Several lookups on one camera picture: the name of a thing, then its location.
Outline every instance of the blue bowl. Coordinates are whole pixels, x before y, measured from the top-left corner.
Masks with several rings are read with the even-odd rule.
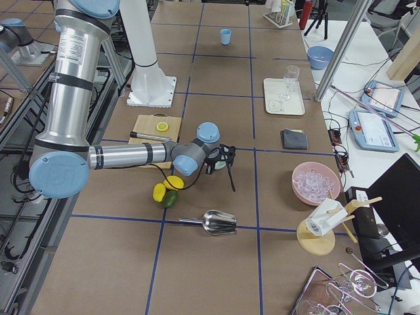
[[[313,46],[308,49],[308,59],[310,62],[311,69],[322,70],[324,69],[331,59],[333,58],[334,52],[323,46]]]

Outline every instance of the blue cup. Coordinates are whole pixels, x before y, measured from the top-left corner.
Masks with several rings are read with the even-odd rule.
[[[224,28],[220,31],[220,41],[223,45],[227,45],[230,42],[230,34],[232,33],[231,30],[228,28]]]

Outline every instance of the white table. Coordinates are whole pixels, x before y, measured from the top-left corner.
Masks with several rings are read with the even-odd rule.
[[[329,21],[328,25],[328,39],[324,40],[324,26],[322,25],[318,30],[312,29],[308,36],[303,37],[307,47],[311,46],[325,46],[332,50],[335,50],[337,43],[340,39],[340,36],[346,26],[345,21]],[[381,42],[378,40],[375,32],[367,22],[362,22],[356,32],[346,54],[343,58],[343,62],[351,62],[353,64],[344,64],[341,63],[337,73],[335,74],[333,84],[342,91],[346,92],[356,92],[351,95],[359,99],[362,95],[361,89],[365,84],[371,79],[372,75],[382,66],[383,60],[386,60],[388,55],[384,48],[381,45]],[[380,64],[371,65],[371,66],[359,66],[354,64],[372,64],[381,62]],[[404,85],[403,81],[391,81],[386,71],[392,62],[389,60],[375,76],[375,79],[385,83],[390,83],[393,86],[401,87]],[[314,76],[314,81],[319,83],[325,70],[313,70],[312,75]],[[405,94],[402,104],[410,106],[413,108],[419,108],[414,97],[411,95],[407,87],[404,87]],[[357,104],[345,96],[337,93],[334,97],[334,91],[329,89],[325,96],[322,99],[322,110],[329,111],[340,116],[348,117],[350,110],[358,107]],[[420,121],[420,112],[414,110],[407,110],[401,108],[401,113],[410,116],[416,121]],[[325,118],[330,118],[330,114],[324,113]],[[341,127],[347,125],[347,121],[344,118],[341,118],[337,115],[332,115],[333,119],[336,119]],[[407,118],[398,115],[397,118],[393,119],[396,123],[401,124],[407,129],[417,127],[418,124],[413,123]],[[325,121],[327,127],[329,127],[330,121]],[[337,127],[335,122],[331,122],[332,127]],[[341,129],[341,139],[343,141],[343,146],[349,152],[349,166],[354,177],[350,175],[349,172],[346,172],[346,177],[342,177],[342,182],[344,189],[347,190],[351,186],[359,186],[367,188],[373,184],[402,154],[408,152],[410,156],[420,164],[420,152],[416,153],[415,149],[416,144],[413,143],[413,140],[405,134],[396,135],[400,151],[396,153],[386,153],[386,152],[374,152],[361,150],[357,143],[354,141],[352,132],[350,131],[347,134],[347,129]],[[391,244],[395,243],[392,236],[389,238]],[[417,271],[414,268],[410,269],[410,272],[419,277]],[[420,304],[420,282],[416,280],[411,281],[413,287],[412,290],[399,290],[397,296],[402,298],[404,301],[401,303],[394,302],[393,314],[402,314],[403,312],[408,312],[410,308]],[[381,308],[384,313],[388,312],[389,304],[391,301],[391,295],[394,293],[394,288],[380,292],[376,294],[375,300],[381,305]]]

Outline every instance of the glass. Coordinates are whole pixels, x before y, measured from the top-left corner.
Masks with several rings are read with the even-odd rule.
[[[299,67],[294,65],[288,66],[283,76],[285,90],[284,93],[279,94],[280,100],[290,100],[291,94],[296,91],[298,78]]]

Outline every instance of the blue cable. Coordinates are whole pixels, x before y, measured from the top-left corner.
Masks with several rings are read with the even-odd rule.
[[[391,300],[391,304],[389,305],[389,311],[388,311],[388,315],[391,315],[391,310],[392,310],[392,305],[394,304],[395,301],[395,296],[396,296],[396,292],[398,291],[398,287],[400,286],[400,282],[402,280],[402,277],[404,277],[404,274],[407,273],[407,271],[413,266],[413,264],[409,265],[406,269],[404,269],[404,271],[402,272],[401,276],[398,279],[398,282],[396,283],[395,286],[395,291],[394,294],[392,295],[392,300]]]

